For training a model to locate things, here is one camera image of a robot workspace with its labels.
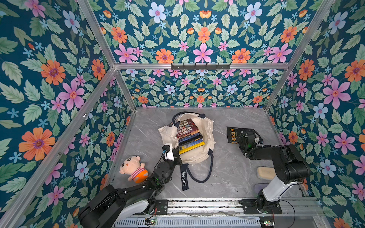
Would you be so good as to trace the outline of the black book gold title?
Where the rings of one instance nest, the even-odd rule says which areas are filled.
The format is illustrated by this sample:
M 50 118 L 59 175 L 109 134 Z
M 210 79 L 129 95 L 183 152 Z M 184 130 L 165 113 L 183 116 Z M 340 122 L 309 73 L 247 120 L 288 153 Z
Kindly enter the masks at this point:
M 227 142 L 231 144 L 238 144 L 242 137 L 242 128 L 227 127 Z

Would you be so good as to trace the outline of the cream canvas tote bag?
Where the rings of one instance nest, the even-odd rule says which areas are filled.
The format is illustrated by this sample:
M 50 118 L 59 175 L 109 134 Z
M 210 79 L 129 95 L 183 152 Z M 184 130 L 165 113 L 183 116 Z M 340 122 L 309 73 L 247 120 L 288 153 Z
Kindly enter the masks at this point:
M 183 191 L 189 189 L 189 178 L 196 183 L 205 183 L 212 175 L 215 147 L 213 123 L 205 114 L 184 111 L 175 114 L 170 124 L 158 129 L 163 144 L 170 147 L 174 160 L 180 166 Z M 210 166 L 205 179 L 194 177 L 189 165 L 200 164 L 207 159 L 210 159 Z

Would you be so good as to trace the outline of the blue Little Prince book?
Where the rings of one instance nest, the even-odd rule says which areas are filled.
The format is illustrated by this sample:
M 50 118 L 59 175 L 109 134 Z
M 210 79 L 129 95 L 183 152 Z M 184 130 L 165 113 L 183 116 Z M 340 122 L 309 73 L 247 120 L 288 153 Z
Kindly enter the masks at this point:
M 185 142 L 190 142 L 190 141 L 195 141 L 195 140 L 200 140 L 200 139 L 202 139 L 202 134 L 196 133 L 194 135 L 189 135 L 189 136 L 179 139 L 179 143 L 185 143 Z

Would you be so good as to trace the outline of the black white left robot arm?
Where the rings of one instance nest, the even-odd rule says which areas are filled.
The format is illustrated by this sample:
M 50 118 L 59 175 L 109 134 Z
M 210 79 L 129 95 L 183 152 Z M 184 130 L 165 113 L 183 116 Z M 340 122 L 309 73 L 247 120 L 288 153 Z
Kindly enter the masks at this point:
M 156 196 L 171 180 L 177 165 L 181 165 L 179 149 L 171 144 L 163 146 L 162 162 L 141 184 L 129 188 L 106 186 L 89 203 L 81 208 L 78 219 L 84 228 L 111 228 L 115 222 L 137 213 L 151 213 Z

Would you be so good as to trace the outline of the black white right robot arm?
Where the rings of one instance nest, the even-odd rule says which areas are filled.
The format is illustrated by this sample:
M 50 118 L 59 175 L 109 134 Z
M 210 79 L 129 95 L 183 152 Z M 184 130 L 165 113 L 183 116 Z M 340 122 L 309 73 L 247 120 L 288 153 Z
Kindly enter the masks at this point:
M 239 149 L 246 158 L 272 161 L 274 166 L 274 178 L 259 191 L 255 201 L 259 212 L 266 213 L 277 208 L 281 196 L 310 175 L 307 162 L 294 145 L 265 145 L 260 134 L 250 128 L 238 128 L 236 135 Z

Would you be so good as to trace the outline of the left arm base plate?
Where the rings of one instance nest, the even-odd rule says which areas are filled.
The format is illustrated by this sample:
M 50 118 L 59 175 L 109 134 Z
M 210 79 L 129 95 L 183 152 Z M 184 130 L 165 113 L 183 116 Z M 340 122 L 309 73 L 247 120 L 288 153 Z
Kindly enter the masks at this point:
M 168 211 L 169 200 L 167 199 L 152 199 L 149 201 L 147 208 L 148 215 L 166 215 Z

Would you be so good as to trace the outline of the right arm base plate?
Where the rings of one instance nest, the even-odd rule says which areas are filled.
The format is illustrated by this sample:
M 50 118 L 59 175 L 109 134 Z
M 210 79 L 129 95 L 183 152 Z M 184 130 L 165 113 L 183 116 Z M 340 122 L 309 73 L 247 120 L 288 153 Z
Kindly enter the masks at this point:
M 245 214 L 282 214 L 279 201 L 269 202 L 265 199 L 241 199 L 239 204 Z

